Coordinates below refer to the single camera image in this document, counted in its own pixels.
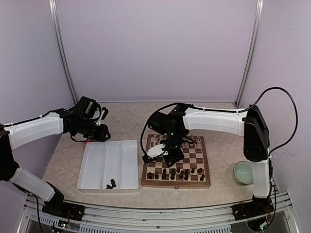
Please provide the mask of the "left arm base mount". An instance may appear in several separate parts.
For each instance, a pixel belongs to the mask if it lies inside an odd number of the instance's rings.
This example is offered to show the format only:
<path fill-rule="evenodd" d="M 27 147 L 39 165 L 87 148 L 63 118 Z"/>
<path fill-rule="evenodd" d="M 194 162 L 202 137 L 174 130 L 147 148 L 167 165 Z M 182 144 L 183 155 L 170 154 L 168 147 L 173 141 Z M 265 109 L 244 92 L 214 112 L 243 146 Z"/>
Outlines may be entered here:
<path fill-rule="evenodd" d="M 53 186 L 55 194 L 50 201 L 44 201 L 42 212 L 68 220 L 82 221 L 85 207 L 64 201 L 64 195 Z"/>

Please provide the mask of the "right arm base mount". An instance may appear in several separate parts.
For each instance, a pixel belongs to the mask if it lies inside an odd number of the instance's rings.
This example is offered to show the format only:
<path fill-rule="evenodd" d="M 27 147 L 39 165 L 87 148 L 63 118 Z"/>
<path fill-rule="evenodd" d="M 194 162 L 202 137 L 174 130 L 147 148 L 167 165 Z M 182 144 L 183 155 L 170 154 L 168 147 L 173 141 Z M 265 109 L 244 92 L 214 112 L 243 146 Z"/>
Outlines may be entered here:
<path fill-rule="evenodd" d="M 243 201 L 233 205 L 231 208 L 236 221 L 272 213 L 274 211 L 270 196 L 267 198 L 256 198 L 253 196 L 250 202 Z"/>

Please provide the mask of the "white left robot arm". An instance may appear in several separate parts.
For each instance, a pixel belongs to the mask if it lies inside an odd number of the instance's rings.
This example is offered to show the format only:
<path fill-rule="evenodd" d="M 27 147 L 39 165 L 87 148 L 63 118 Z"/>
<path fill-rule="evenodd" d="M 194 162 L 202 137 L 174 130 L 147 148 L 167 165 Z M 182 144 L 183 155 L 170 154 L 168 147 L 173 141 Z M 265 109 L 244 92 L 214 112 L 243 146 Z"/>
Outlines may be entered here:
<path fill-rule="evenodd" d="M 83 141 L 105 142 L 111 135 L 102 120 L 108 109 L 100 106 L 94 99 L 81 97 L 70 109 L 55 109 L 32 119 L 0 126 L 0 179 L 49 202 L 49 208 L 58 216 L 68 211 L 62 201 L 63 195 L 51 184 L 44 182 L 15 160 L 13 151 L 34 141 L 69 133 L 72 141 L 80 134 Z"/>

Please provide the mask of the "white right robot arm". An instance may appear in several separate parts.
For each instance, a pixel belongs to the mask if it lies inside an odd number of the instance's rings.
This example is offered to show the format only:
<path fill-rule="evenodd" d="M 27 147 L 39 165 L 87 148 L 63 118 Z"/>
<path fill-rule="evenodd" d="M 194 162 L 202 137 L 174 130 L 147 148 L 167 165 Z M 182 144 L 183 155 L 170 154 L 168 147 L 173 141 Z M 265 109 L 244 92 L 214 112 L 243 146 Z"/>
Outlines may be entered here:
<path fill-rule="evenodd" d="M 192 104 L 174 103 L 168 114 L 156 110 L 145 126 L 166 139 L 159 145 L 143 151 L 143 161 L 150 163 L 165 157 L 169 165 L 184 155 L 180 147 L 192 130 L 230 133 L 243 137 L 243 154 L 253 172 L 253 197 L 248 205 L 252 215 L 258 216 L 267 206 L 270 194 L 271 157 L 269 155 L 269 130 L 257 106 L 248 109 L 208 109 Z"/>

